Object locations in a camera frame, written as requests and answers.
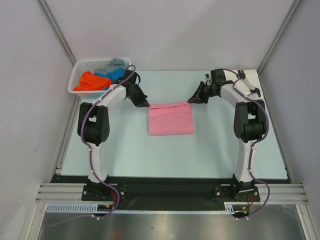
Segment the white perforated plastic basket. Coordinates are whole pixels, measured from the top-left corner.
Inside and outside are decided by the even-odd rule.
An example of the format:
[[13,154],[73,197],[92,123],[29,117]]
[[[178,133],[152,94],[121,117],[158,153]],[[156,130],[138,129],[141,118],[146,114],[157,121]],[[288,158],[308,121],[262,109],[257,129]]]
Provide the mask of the white perforated plastic basket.
[[127,58],[98,58],[75,63],[68,83],[68,92],[80,98],[104,94],[131,65]]

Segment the pink t shirt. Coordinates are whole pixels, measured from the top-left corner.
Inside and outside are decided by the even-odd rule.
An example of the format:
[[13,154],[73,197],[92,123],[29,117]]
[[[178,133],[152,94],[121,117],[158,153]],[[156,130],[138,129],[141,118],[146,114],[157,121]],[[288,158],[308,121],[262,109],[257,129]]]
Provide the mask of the pink t shirt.
[[148,108],[148,126],[151,136],[192,135],[193,111],[186,101],[152,104]]

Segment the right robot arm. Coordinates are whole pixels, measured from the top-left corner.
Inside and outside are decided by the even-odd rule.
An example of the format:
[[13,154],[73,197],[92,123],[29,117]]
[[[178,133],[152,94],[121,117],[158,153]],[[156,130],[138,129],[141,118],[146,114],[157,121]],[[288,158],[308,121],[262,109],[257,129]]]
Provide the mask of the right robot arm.
[[269,118],[259,82],[244,70],[214,69],[206,74],[189,104],[207,104],[212,97],[226,100],[234,108],[233,132],[238,139],[238,160],[228,186],[214,188],[217,202],[255,202],[260,200],[254,174],[258,145],[269,133]]

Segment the orange t shirt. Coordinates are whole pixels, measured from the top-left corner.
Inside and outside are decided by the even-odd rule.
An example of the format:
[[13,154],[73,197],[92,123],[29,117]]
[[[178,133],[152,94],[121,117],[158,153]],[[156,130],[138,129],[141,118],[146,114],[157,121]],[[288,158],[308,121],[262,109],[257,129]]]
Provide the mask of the orange t shirt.
[[108,89],[112,85],[112,82],[108,78],[103,78],[94,75],[90,71],[84,72],[79,81],[78,85],[73,88],[73,91],[102,91]]

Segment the blue t shirt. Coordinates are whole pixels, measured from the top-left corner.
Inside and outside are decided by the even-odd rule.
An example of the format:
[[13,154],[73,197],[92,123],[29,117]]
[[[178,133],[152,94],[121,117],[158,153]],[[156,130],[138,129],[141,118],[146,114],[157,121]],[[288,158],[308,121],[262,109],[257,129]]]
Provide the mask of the blue t shirt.
[[111,83],[115,83],[117,80],[123,77],[125,70],[123,68],[117,68],[116,70],[113,70],[111,72],[108,72],[106,74],[104,73],[94,73],[94,75],[102,78],[106,78],[111,80]]

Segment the grey t shirt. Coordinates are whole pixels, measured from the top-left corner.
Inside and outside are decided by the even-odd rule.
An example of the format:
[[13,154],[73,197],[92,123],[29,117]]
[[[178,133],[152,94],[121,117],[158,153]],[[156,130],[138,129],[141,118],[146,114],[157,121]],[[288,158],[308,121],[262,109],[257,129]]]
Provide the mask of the grey t shirt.
[[120,58],[113,58],[107,66],[99,67],[94,70],[95,74],[107,75],[117,69],[125,69],[128,67],[128,63]]

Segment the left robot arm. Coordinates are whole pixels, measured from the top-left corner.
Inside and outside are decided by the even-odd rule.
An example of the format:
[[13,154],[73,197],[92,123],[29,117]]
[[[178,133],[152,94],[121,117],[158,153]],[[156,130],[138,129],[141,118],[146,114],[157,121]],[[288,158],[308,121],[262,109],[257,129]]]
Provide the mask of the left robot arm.
[[149,107],[147,96],[140,88],[141,77],[125,70],[109,89],[93,103],[82,102],[79,107],[77,134],[87,146],[89,175],[83,189],[83,201],[119,200],[118,190],[109,183],[102,145],[110,134],[109,110],[120,101],[129,99],[137,108]]

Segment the folded white printed t shirt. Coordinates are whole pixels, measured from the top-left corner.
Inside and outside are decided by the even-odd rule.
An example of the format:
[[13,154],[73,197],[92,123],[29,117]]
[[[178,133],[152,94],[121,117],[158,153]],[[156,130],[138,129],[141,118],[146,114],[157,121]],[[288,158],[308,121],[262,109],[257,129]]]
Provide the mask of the folded white printed t shirt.
[[[258,73],[255,69],[249,70],[230,70],[224,69],[224,74],[227,81],[233,83],[227,84],[232,90],[237,89],[244,96],[251,99],[263,99],[264,93],[259,80]],[[238,80],[238,75],[244,74],[245,79]]]

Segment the aluminium frame rail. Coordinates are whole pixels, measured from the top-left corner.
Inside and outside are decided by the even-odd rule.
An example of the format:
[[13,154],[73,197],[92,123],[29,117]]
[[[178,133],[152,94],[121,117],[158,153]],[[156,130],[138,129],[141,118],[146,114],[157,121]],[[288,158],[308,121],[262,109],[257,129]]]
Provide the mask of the aluminium frame rail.
[[83,183],[42,183],[36,203],[78,203],[81,202]]

